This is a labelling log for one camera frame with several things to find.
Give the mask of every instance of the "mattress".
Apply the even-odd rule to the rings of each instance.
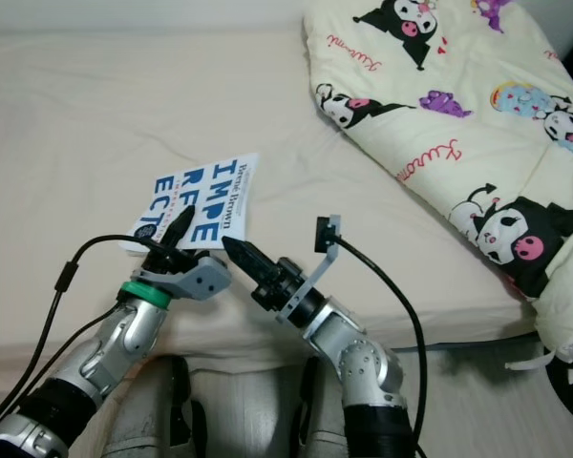
[[[530,307],[481,255],[316,112],[299,30],[0,35],[0,389],[31,356],[81,243],[127,231],[155,177],[255,152],[247,238],[273,259],[311,272],[316,218],[339,214],[345,239],[410,298],[428,344],[533,329]],[[139,263],[116,244],[85,255],[46,358],[113,304]],[[173,302],[156,351],[230,372],[301,358],[298,337],[231,271],[213,300]],[[318,288],[382,344],[414,345],[398,300],[348,253]]]

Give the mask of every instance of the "white bed sheet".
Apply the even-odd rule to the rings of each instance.
[[[300,31],[0,36],[0,374],[30,357],[65,260],[126,231],[155,177],[250,152],[262,158],[248,238],[274,259],[309,272],[316,217],[340,214],[345,238],[409,296],[428,344],[531,331],[530,308],[315,110]],[[112,305],[138,262],[116,244],[85,255],[48,354]],[[158,351],[233,372],[300,358],[297,337],[232,272],[213,301],[173,302]],[[346,252],[319,288],[383,344],[414,345],[396,298]]]

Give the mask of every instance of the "green ring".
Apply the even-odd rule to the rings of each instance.
[[[168,309],[168,305],[170,304],[170,301],[172,301],[169,294],[166,294],[151,285],[140,283],[139,281],[126,281],[121,286],[121,291],[127,291],[134,296],[144,299],[155,307],[162,308],[164,310]]]

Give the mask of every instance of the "wall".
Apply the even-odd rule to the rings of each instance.
[[[539,21],[556,51],[564,56],[573,45],[573,0],[517,1]],[[299,27],[306,2],[307,0],[0,0],[0,31]]]

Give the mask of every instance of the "cartoon print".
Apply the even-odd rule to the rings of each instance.
[[[434,8],[435,2],[429,0],[384,0],[380,8],[352,20],[370,24],[402,41],[417,68],[424,70],[422,63],[431,48],[427,41],[437,30],[437,20],[431,13]]]
[[[406,105],[390,103],[382,105],[369,98],[351,98],[344,94],[333,94],[333,86],[319,84],[316,88],[316,103],[342,129],[349,129],[366,116],[378,116]]]
[[[483,211],[476,194],[493,193],[488,183],[452,210],[448,220],[529,298],[547,285],[545,268],[573,234],[573,210],[550,203],[547,207],[518,197],[498,208],[499,199]]]
[[[499,10],[512,0],[471,0],[471,6],[474,10],[478,10],[481,17],[488,19],[488,26],[493,31],[500,31],[504,33],[500,27]]]
[[[556,111],[543,121],[543,128],[550,138],[573,153],[573,113]]]
[[[444,113],[456,117],[466,117],[472,111],[464,111],[460,104],[454,100],[455,95],[442,91],[429,91],[426,97],[420,98],[420,106],[427,110]]]
[[[509,81],[497,87],[490,95],[490,103],[499,112],[546,119],[556,110],[565,110],[571,105],[569,97],[546,94],[530,84]]]

